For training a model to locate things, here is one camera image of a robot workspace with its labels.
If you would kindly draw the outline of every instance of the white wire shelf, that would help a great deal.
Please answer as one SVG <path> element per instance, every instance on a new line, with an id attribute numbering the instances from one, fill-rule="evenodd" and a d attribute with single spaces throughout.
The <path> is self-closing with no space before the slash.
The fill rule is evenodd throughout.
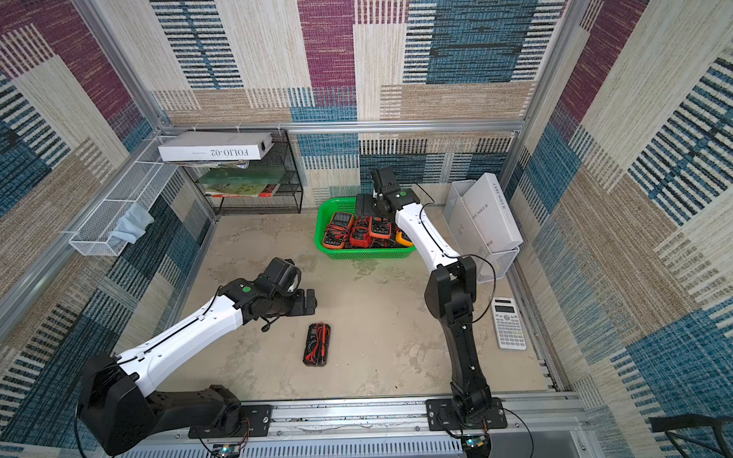
<path id="1" fill-rule="evenodd" d="M 119 256 L 128 242 L 111 243 L 117 220 L 134 204 L 150 210 L 177 166 L 164 163 L 158 153 L 159 138 L 152 140 L 119 182 L 81 224 L 69 244 L 84 256 Z"/>

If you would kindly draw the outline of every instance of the white calculator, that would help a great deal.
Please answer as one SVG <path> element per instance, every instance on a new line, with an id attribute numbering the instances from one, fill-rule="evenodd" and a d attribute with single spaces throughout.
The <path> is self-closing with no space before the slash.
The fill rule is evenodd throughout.
<path id="1" fill-rule="evenodd" d="M 494 328 L 499 348 L 504 350 L 527 350 L 522 333 L 522 322 L 512 298 L 494 298 L 491 304 L 494 313 Z"/>

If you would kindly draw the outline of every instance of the towel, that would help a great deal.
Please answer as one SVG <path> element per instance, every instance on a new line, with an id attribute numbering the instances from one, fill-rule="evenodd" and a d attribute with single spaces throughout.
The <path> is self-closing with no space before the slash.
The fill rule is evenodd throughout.
<path id="1" fill-rule="evenodd" d="M 117 220 L 117 224 L 110 233 L 109 245 L 117 246 L 122 241 L 135 243 L 145 234 L 147 225 L 153 221 L 155 219 L 142 205 L 137 202 L 133 203 L 128 211 Z"/>

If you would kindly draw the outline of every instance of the black cable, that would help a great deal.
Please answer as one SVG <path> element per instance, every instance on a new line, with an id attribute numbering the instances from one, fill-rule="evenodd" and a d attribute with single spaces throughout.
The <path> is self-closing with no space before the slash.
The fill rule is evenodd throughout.
<path id="1" fill-rule="evenodd" d="M 221 289 L 221 285 L 219 285 L 219 286 L 218 286 L 218 287 L 216 288 L 216 292 L 214 293 L 214 297 L 213 297 L 213 298 L 211 298 L 211 302 L 209 302 L 209 306 L 208 306 L 208 307 L 206 308 L 206 310 L 204 310 L 204 313 L 202 313 L 202 315 L 206 315 L 206 312 L 208 312 L 209 310 L 211 310 L 211 306 L 212 306 L 212 305 L 214 304 L 214 301 L 216 300 L 216 296 L 217 296 L 217 295 L 219 294 L 219 290 L 220 290 L 220 289 Z M 147 348 L 147 349 L 146 349 L 146 350 L 145 350 L 145 351 L 144 351 L 143 353 L 150 353 L 150 352 L 152 352 L 152 350 L 153 350 L 154 348 L 156 348 L 156 347 L 157 347 L 158 345 L 162 344 L 162 343 L 163 343 L 163 342 L 165 342 L 166 340 L 168 340 L 168 339 L 170 339 L 171 337 L 175 336 L 175 335 L 176 335 L 176 334 L 178 334 L 178 333 L 179 333 L 180 331 L 182 331 L 182 330 L 186 329 L 186 328 L 187 328 L 188 326 L 191 326 L 192 324 L 194 324 L 194 323 L 195 323 L 195 322 L 197 322 L 197 321 L 199 321 L 199 319 L 198 319 L 198 318 L 194 318 L 193 320 L 191 320 L 191 321 L 187 322 L 186 324 L 184 324 L 183 326 L 181 326 L 181 327 L 180 327 L 180 328 L 178 328 L 177 330 L 175 330 L 175 331 L 173 331 L 172 333 L 170 333 L 169 335 L 165 336 L 165 337 L 164 337 L 163 339 L 161 339 L 160 341 L 157 341 L 157 342 L 155 343 L 155 345 L 153 345 L 152 347 L 149 347 L 149 348 Z"/>
<path id="2" fill-rule="evenodd" d="M 422 187 L 422 186 L 420 186 L 420 185 L 419 185 L 419 184 L 417 184 L 417 183 L 415 183 L 415 186 L 417 186 L 418 188 L 422 189 L 422 192 L 424 192 L 426 196 L 430 197 L 430 200 L 432 200 L 432 203 L 433 203 L 433 204 L 435 203 L 435 199 L 434 199 L 434 198 L 433 198 L 433 197 L 432 197 L 431 195 L 429 195 L 429 194 L 427 193 L 427 191 L 426 191 L 425 189 L 423 189 L 423 187 Z"/>
<path id="3" fill-rule="evenodd" d="M 532 458 L 532 456 L 534 455 L 534 437 L 532 437 L 532 431 L 529 430 L 529 428 L 527 427 L 527 423 L 524 422 L 524 420 L 522 419 L 522 417 L 520 417 L 516 413 L 512 412 L 511 410 L 507 409 L 506 407 L 502 407 L 502 408 L 505 411 L 511 413 L 513 416 L 519 418 L 519 421 L 521 421 L 522 424 L 524 425 L 524 427 L 527 429 L 527 432 L 529 433 L 529 440 L 532 442 L 532 451 L 529 452 L 529 458 Z"/>
<path id="4" fill-rule="evenodd" d="M 209 306 L 206 308 L 206 310 L 204 310 L 203 315 L 206 315 L 206 312 L 208 312 L 209 309 L 211 309 L 211 306 L 214 305 L 214 301 L 216 300 L 216 296 L 218 296 L 220 290 L 221 290 L 221 285 L 216 287 L 216 292 L 214 293 L 214 297 L 211 298 L 211 302 L 209 302 Z"/>
<path id="5" fill-rule="evenodd" d="M 103 368 L 101 368 L 101 369 L 99 369 L 99 370 L 94 371 L 93 373 L 91 373 L 90 376 L 88 376 L 86 378 L 86 380 L 89 380 L 90 378 L 94 377 L 96 374 L 99 374 L 102 371 L 105 371 L 107 369 L 113 369 L 115 367 L 119 368 L 119 365 L 120 364 L 129 363 L 130 361 L 134 361 L 136 359 L 137 359 L 137 356 L 133 356 L 132 358 L 130 358 L 128 360 L 125 360 L 122 363 L 115 362 L 115 363 L 109 364 L 107 366 L 104 366 Z M 81 439 L 79 439 L 78 418 L 79 418 L 79 413 L 81 412 L 79 410 L 79 407 L 80 406 L 81 405 L 80 405 L 79 401 L 77 400 L 76 401 L 76 409 L 74 410 L 74 422 L 73 422 L 74 423 L 74 439 L 76 439 L 76 448 L 79 450 L 79 454 L 81 455 L 81 458 L 86 458 L 86 454 L 84 454 L 84 450 L 81 448 Z"/>
<path id="6" fill-rule="evenodd" d="M 203 439 L 201 439 L 201 435 L 199 434 L 199 430 L 198 430 L 198 429 L 196 429 L 196 427 L 195 427 L 195 426 L 194 426 L 193 428 L 191 428 L 191 429 L 192 429 L 192 430 L 194 431 L 194 434 L 196 435 L 196 437 L 197 437 L 197 438 L 199 438 L 199 442 L 201 443 L 201 445 L 203 445 L 203 446 L 204 446 L 204 448 L 206 448 L 206 451 L 207 451 L 207 452 L 209 452 L 209 456 L 210 456 L 210 457 L 215 457 L 215 456 L 216 456 L 216 454 L 215 454 L 215 453 L 214 453 L 213 451 L 211 451 L 211 448 L 208 448 L 208 447 L 206 446 L 206 444 L 204 443 L 204 440 L 203 440 Z"/>
<path id="7" fill-rule="evenodd" d="M 76 439 L 76 448 L 78 448 L 81 458 L 86 458 L 86 454 L 84 454 L 84 450 L 82 450 L 81 448 L 81 440 L 79 440 L 78 417 L 79 417 L 79 403 L 77 402 L 76 411 L 74 412 L 74 438 Z"/>
<path id="8" fill-rule="evenodd" d="M 441 427 L 443 427 L 443 429 L 445 429 L 445 430 L 446 430 L 446 432 L 448 433 L 448 435 L 449 435 L 450 437 L 453 437 L 454 439 L 460 439 L 461 437 L 463 437 L 463 428 L 461 428 L 461 429 L 460 429 L 460 435 L 456 436 L 455 434 L 453 434 L 453 433 L 451 432 L 451 430 L 450 430 L 450 429 L 448 429 L 448 428 L 446 427 L 446 425 L 445 425 L 445 424 L 443 424 L 443 420 L 441 420 L 441 414 L 440 414 L 440 413 L 439 413 L 439 414 L 438 414 L 438 415 L 437 415 L 437 416 L 435 417 L 435 419 L 436 419 L 436 420 L 438 420 L 438 423 L 439 423 L 439 424 L 441 424 Z"/>
<path id="9" fill-rule="evenodd" d="M 423 213 L 423 211 L 425 210 L 425 207 L 427 207 L 428 205 L 435 205 L 435 203 L 434 203 L 434 202 L 432 202 L 432 203 L 431 203 L 431 202 L 428 202 L 428 203 L 426 203 L 425 205 L 423 205 L 423 206 L 422 206 L 422 208 L 420 209 L 420 213 L 418 214 L 418 219 L 420 220 L 420 224 L 422 224 L 422 226 L 423 226 L 423 227 L 425 227 L 425 224 L 424 224 L 424 223 L 423 223 L 423 221 L 422 221 L 422 213 Z M 489 311 L 489 309 L 491 308 L 491 303 L 492 303 L 492 301 L 494 300 L 494 294 L 496 294 L 496 269 L 494 268 L 494 265 L 493 265 L 493 264 L 491 264 L 491 263 L 490 263 L 490 262 L 489 262 L 489 261 L 488 261 L 487 259 L 485 259 L 485 258 L 483 258 L 483 257 L 479 256 L 478 254 L 466 254 L 466 255 L 458 255 L 458 256 L 449 256 L 449 255 L 447 255 L 447 254 L 446 254 L 446 252 L 445 252 L 445 251 L 443 251 L 443 249 L 441 248 L 441 246 L 440 246 L 440 245 L 438 245 L 438 242 L 436 242 L 436 241 L 435 241 L 435 238 L 433 238 L 433 237 L 432 237 L 432 234 L 430 234 L 430 231 L 429 231 L 429 230 L 427 230 L 427 228 L 425 228 L 425 232 L 427 232 L 427 234 L 428 234 L 428 235 L 430 236 L 430 239 L 432 240 L 432 242 L 433 242 L 433 243 L 435 244 L 435 246 L 437 246 L 437 247 L 438 247 L 438 249 L 439 249 L 440 251 L 442 251 L 442 252 L 443 252 L 443 256 L 445 256 L 446 258 L 451 258 L 451 259 L 459 259 L 459 258 L 466 258 L 466 257 L 468 257 L 468 256 L 473 256 L 473 257 L 475 257 L 475 258 L 479 258 L 479 259 L 480 259 L 480 260 L 482 260 L 483 262 L 485 262 L 485 263 L 489 264 L 489 266 L 491 267 L 491 272 L 493 273 L 494 279 L 492 280 L 492 282 L 493 282 L 493 287 L 491 288 L 491 297 L 489 297 L 489 303 L 488 303 L 488 304 L 486 305 L 486 309 L 485 309 L 485 310 L 484 310 L 484 312 L 483 312 L 483 313 L 481 314 L 481 316 L 480 316 L 480 317 L 478 317 L 477 319 L 475 319 L 475 320 L 471 321 L 471 323 L 476 323 L 476 322 L 478 322 L 478 321 L 479 321 L 479 320 L 480 320 L 481 318 L 483 318 L 483 317 L 484 317 L 484 315 L 486 315 L 486 312 L 488 312 L 488 311 Z"/>

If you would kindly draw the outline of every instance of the black wire rack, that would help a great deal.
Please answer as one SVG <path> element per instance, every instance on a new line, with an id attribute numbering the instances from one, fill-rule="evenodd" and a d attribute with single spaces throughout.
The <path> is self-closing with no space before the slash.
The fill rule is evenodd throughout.
<path id="1" fill-rule="evenodd" d="M 282 129 L 242 129 L 240 132 L 269 132 L 273 137 L 270 151 L 256 162 L 258 166 L 283 166 L 285 174 L 280 179 L 277 192 L 271 197 L 209 197 L 207 200 L 216 215 L 272 215 L 277 213 L 300 213 L 303 207 L 303 182 L 295 165 L 295 155 L 287 131 Z M 199 178 L 209 168 L 184 167 L 189 177 L 196 183 L 199 192 L 206 195 L 205 187 Z"/>

